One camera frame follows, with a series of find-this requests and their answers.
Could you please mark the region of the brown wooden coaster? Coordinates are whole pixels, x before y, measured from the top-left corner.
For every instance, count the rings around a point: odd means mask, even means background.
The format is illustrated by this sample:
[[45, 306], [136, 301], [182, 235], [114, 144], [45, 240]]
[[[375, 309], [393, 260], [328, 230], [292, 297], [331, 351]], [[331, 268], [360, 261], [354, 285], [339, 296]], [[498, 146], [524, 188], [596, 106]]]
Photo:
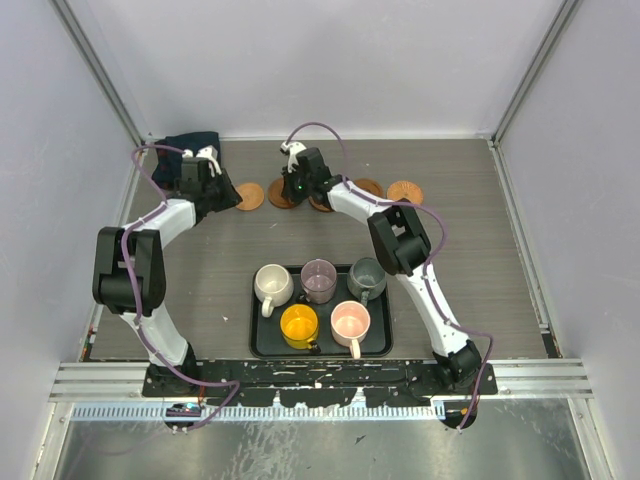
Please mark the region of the brown wooden coaster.
[[353, 181], [353, 183], [360, 189], [364, 190], [368, 194], [373, 196], [383, 198], [384, 197], [384, 189], [382, 186], [375, 180], [370, 178], [358, 178]]
[[309, 203], [315, 210], [320, 211], [322, 213], [333, 212], [333, 209], [324, 203], [322, 196], [310, 196]]
[[269, 202], [279, 209], [291, 209], [295, 208], [296, 204], [283, 196], [284, 180], [282, 177], [274, 180], [268, 188], [267, 196]]

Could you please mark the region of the woven rattan coaster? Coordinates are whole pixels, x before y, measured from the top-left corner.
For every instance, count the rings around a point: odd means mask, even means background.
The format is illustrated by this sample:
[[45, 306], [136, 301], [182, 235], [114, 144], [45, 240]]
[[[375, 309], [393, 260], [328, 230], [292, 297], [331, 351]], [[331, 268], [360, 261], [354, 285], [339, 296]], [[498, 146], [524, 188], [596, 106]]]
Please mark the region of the woven rattan coaster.
[[241, 202], [236, 208], [241, 211], [253, 211], [258, 209], [264, 202], [265, 194], [263, 188], [254, 182], [247, 182], [236, 187], [237, 193], [241, 197]]
[[422, 204], [424, 194], [415, 183], [407, 180], [399, 180], [392, 183], [386, 192], [386, 197], [392, 201], [407, 200], [414, 204]]

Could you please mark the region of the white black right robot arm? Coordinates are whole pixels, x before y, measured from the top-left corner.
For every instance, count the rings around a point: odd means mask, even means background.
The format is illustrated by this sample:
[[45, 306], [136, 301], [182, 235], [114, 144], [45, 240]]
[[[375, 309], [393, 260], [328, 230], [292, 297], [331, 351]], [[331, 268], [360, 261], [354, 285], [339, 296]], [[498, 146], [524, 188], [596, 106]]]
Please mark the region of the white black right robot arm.
[[465, 391], [484, 373], [486, 361], [439, 287], [431, 242], [417, 213], [421, 207], [370, 195], [353, 181], [333, 175], [317, 148], [289, 141], [280, 151], [287, 157], [281, 171], [284, 198], [293, 204], [312, 198], [368, 227], [378, 262], [403, 285], [427, 329], [440, 385], [452, 394]]

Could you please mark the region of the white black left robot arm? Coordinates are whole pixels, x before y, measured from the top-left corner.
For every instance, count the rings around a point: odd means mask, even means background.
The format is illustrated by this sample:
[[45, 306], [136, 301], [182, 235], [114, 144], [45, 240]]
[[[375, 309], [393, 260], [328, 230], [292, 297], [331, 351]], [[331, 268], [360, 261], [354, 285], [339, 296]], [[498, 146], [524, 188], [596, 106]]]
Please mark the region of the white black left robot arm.
[[210, 213], [241, 202], [227, 171], [203, 153], [182, 160], [172, 196], [121, 227], [97, 236], [92, 293], [96, 303], [134, 331], [152, 364], [166, 368], [165, 385], [178, 396], [194, 393], [200, 372], [193, 347], [178, 332], [165, 304], [164, 249]]

